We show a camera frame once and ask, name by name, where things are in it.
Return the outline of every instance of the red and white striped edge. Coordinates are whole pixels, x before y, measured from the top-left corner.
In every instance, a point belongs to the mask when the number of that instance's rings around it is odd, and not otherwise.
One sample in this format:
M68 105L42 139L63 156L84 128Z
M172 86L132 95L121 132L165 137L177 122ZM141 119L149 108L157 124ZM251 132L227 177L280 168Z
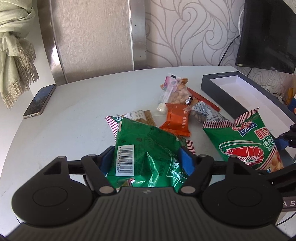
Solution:
M226 127L234 127L237 125L240 125L241 123L245 122L247 119L249 119L252 115L256 114L258 112L259 108L247 111L246 113L243 113L238 118L234 120L234 123L229 120L224 121L209 121L204 122L203 128L226 128Z
M186 140L186 145L187 145L188 151L190 151L193 155L195 155L195 149L194 149L194 146L193 146L193 141Z
M114 138L116 140L116 136L117 136L117 132L118 132L118 128L119 128L119 124L111 117L111 116L106 116L105 120L107 121L108 125L110 126L110 128L112 129Z
M111 116L106 116L105 120L107 121L108 125L111 127L114 138L116 140L119 124ZM195 149L194 149L194 146L193 146L193 142L191 140L186 140L186 145L187 145L187 149L193 155L195 155Z
M256 114L258 112L259 108L249 110L246 113L243 113L238 118L234 120L235 125L240 125L241 123L245 122L247 119L249 119L252 115Z
M203 128L226 128L226 127L233 127L234 123L229 120L223 121L208 121L204 122Z

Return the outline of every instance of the fringe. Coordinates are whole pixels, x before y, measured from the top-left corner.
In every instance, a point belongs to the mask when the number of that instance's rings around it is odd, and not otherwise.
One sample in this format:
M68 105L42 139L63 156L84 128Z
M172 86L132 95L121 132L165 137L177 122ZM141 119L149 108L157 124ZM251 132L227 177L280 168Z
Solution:
M2 98L6 108L11 109L14 102L24 94L26 91L30 90L29 85L23 85L20 78L9 86L8 94Z
M34 66L36 58L33 45L30 43L26 51L17 41L19 55L15 56L15 65L19 74L19 79L9 86L8 94L3 97L3 102L8 109L13 107L14 102L26 91L30 90L29 85L39 79L37 70Z

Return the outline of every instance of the screw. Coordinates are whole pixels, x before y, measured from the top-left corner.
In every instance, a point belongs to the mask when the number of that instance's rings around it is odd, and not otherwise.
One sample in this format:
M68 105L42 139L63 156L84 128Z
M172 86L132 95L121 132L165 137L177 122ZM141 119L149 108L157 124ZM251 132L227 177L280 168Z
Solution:
M110 187L110 186L102 186L102 187L100 187L99 191L100 191L100 193L109 194L114 191L114 188Z
M185 194L191 194L195 192L195 188L192 186L185 186L181 188L181 192Z

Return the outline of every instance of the patterned wallpaper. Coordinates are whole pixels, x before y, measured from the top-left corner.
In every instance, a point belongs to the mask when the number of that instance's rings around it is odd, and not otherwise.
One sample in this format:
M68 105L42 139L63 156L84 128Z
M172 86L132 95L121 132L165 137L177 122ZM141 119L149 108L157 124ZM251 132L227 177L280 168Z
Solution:
M296 12L296 0L285 2ZM218 65L238 35L243 7L244 0L145 0L148 66ZM236 67L239 40L231 45L222 65ZM236 68L246 75L250 70ZM263 69L253 69L249 75L258 84L270 84L278 94L286 93L292 76Z

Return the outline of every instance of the barcode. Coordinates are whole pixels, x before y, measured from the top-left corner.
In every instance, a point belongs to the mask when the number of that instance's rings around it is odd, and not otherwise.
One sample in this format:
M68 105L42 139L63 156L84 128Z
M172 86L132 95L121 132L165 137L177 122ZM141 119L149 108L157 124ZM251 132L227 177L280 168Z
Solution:
M115 176L134 175L134 150L135 145L125 145L118 147Z

